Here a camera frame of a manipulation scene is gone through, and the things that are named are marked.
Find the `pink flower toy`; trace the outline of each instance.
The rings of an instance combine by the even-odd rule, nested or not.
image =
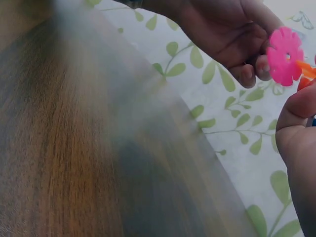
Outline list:
[[[280,27],[271,35],[270,45],[267,49],[270,75],[275,82],[291,86],[293,80],[298,80],[302,74],[297,65],[297,61],[304,61],[299,35],[288,27]]]

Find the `blurred wooden object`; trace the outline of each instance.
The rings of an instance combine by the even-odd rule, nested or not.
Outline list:
[[[65,2],[0,0],[0,236],[254,236],[181,98]]]

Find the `hand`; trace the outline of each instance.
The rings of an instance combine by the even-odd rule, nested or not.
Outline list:
[[[316,83],[292,95],[276,126],[276,144],[287,166],[292,200],[305,236],[316,236]]]
[[[144,0],[144,8],[177,22],[201,50],[246,88],[269,80],[268,37],[281,21],[261,0]]]

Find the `leaf print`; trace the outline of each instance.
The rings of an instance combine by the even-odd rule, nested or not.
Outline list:
[[[256,141],[254,144],[251,145],[249,150],[253,155],[256,156],[259,154],[261,150],[261,146],[262,146],[262,136],[260,136],[258,141]]]
[[[257,126],[258,124],[260,124],[262,122],[262,117],[261,116],[256,116],[252,122],[252,127]]]
[[[277,127],[277,120],[274,119],[270,124],[269,124],[269,130],[275,130]]]
[[[167,20],[168,26],[169,26],[171,29],[173,29],[174,31],[176,31],[176,30],[179,28],[178,24],[175,23],[173,20],[170,20],[170,19],[167,18],[167,17],[166,17],[166,20]]]
[[[246,101],[256,101],[262,99],[264,90],[260,87],[256,88],[246,96]]]
[[[309,20],[307,15],[302,11],[299,11],[297,15],[292,16],[291,19],[295,22],[302,22],[302,25],[305,29],[314,29],[314,26],[312,25],[311,21]]]
[[[204,106],[198,105],[191,110],[191,114],[196,119],[198,116],[200,116],[203,113],[203,111],[204,111]]]
[[[205,120],[198,122],[198,125],[200,128],[211,128],[216,124],[216,119],[210,119],[210,120]]]
[[[248,142],[249,142],[248,137],[245,134],[243,134],[242,132],[239,132],[239,135],[240,135],[241,143],[243,143],[244,145],[248,144]]]
[[[238,115],[241,114],[241,112],[240,112],[239,110],[232,110],[232,111],[231,111],[231,114],[232,114],[233,118],[237,118]]]
[[[220,153],[219,153],[219,154],[221,154],[222,156],[224,156],[224,155],[226,155],[226,153],[227,153],[227,151],[226,151],[226,150],[222,150],[222,151],[220,151]]]
[[[167,44],[166,50],[171,57],[174,57],[178,51],[178,43],[170,42],[169,44]]]
[[[215,65],[216,62],[213,60],[205,67],[202,75],[203,84],[209,84],[213,80],[215,75]]]
[[[155,14],[152,18],[148,20],[146,23],[147,29],[153,31],[156,28],[157,25],[157,14]]]
[[[245,90],[240,90],[240,91],[239,91],[239,97],[242,97],[242,96],[244,95],[244,93],[246,93]]]
[[[136,17],[136,20],[137,21],[139,21],[139,22],[141,22],[141,21],[143,21],[144,20],[144,16],[141,14],[141,13],[139,13],[138,11],[134,11],[134,13],[135,13],[135,17]]]
[[[225,109],[227,109],[233,102],[235,102],[236,98],[233,96],[228,97],[225,102]]]
[[[242,106],[243,106],[243,108],[246,109],[246,110],[251,109],[251,106],[250,106],[250,105],[242,105]]]
[[[277,83],[274,83],[273,87],[272,87],[272,93],[273,95],[283,95],[285,92],[285,87],[280,85],[280,84],[277,84]]]
[[[204,65],[203,57],[198,49],[198,47],[193,46],[190,54],[190,62],[196,68],[202,68]]]
[[[92,6],[98,5],[102,0],[86,0]]]
[[[232,77],[221,66],[218,66],[218,68],[225,89],[228,92],[233,92],[236,89],[236,86]]]
[[[248,122],[249,119],[250,119],[250,115],[249,114],[242,115],[237,121],[236,128],[244,125],[246,122]]]
[[[178,63],[170,69],[167,73],[167,77],[175,77],[183,73],[186,69],[186,65],[184,63]]]
[[[273,237],[294,237],[300,230],[300,222],[298,220],[294,220],[279,229]]]
[[[163,75],[163,70],[162,70],[162,67],[159,63],[154,63],[153,64],[153,67],[161,74]]]
[[[267,223],[260,207],[251,205],[247,209],[247,214],[259,234],[259,237],[267,237]]]
[[[270,177],[270,183],[278,199],[285,205],[290,193],[286,173],[282,170],[274,172]]]

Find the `plastic construction toy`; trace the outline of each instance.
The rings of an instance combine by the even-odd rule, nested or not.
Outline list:
[[[291,86],[293,80],[301,78],[298,91],[311,85],[316,79],[316,68],[305,63],[302,41],[296,32],[280,27],[270,37],[271,47],[267,50],[270,75],[283,86]]]

